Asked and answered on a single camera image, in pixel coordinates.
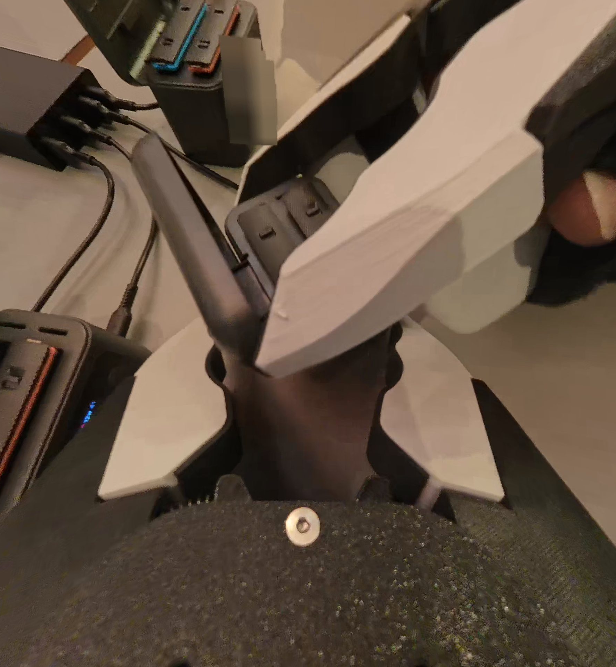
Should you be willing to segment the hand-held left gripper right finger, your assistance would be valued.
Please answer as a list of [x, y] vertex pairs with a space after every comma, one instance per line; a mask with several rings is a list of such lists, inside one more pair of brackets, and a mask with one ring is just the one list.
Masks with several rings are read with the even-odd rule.
[[390, 340], [399, 377], [388, 379], [379, 423], [391, 440], [382, 454], [394, 495], [404, 503], [436, 503], [456, 492], [498, 503], [497, 471], [472, 377], [441, 342], [410, 318]]

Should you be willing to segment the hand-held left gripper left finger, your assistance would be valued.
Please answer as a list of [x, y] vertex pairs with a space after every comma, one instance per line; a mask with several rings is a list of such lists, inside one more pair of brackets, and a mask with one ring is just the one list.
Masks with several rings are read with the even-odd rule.
[[178, 486], [179, 475], [232, 426], [221, 362], [197, 318], [139, 367], [100, 481], [100, 499]]

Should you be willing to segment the person's right hand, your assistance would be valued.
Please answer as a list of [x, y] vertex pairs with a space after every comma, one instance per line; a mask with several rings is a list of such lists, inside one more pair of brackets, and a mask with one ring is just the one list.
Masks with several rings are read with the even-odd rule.
[[616, 177], [585, 171], [547, 207], [554, 231], [580, 247], [602, 247], [616, 241]]

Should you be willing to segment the black usb hub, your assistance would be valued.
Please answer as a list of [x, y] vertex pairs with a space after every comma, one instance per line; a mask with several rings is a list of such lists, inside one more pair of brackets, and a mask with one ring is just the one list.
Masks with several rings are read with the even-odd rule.
[[98, 87], [88, 69], [0, 47], [0, 154], [62, 171], [68, 162], [45, 138], [81, 149], [87, 134], [64, 118], [98, 129], [105, 116], [85, 102]]

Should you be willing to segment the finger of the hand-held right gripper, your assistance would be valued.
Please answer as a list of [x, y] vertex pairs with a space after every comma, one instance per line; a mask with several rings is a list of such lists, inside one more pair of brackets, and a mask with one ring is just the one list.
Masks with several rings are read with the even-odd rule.
[[544, 203], [529, 117], [614, 19], [616, 1], [520, 1], [482, 27], [282, 265], [256, 367], [296, 373], [347, 352], [529, 230]]
[[256, 150], [236, 204], [316, 173], [356, 137], [375, 160], [425, 106], [427, 11], [263, 11], [277, 83], [275, 142]]

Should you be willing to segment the black battery charger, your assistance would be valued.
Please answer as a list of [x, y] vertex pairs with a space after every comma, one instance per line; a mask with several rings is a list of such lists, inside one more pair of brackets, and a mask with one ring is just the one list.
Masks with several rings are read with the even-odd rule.
[[382, 400], [401, 378], [400, 323], [347, 353], [284, 378], [254, 365], [270, 314], [265, 265], [223, 233], [157, 135], [132, 167], [204, 320], [206, 368], [224, 382], [238, 440], [236, 466], [262, 500], [348, 500], [370, 476], [384, 502], [412, 503], [412, 462], [383, 431]]
[[53, 372], [0, 487], [0, 519], [150, 352], [77, 318], [23, 310], [0, 312], [0, 341], [31, 339], [60, 350]]
[[[239, 1], [241, 14], [228, 37], [260, 38], [257, 7]], [[179, 1], [65, 1], [114, 71], [152, 91], [184, 154], [208, 165], [240, 167], [251, 148], [229, 138], [222, 57], [215, 72], [199, 77], [184, 59], [175, 73], [155, 71], [148, 59]]]

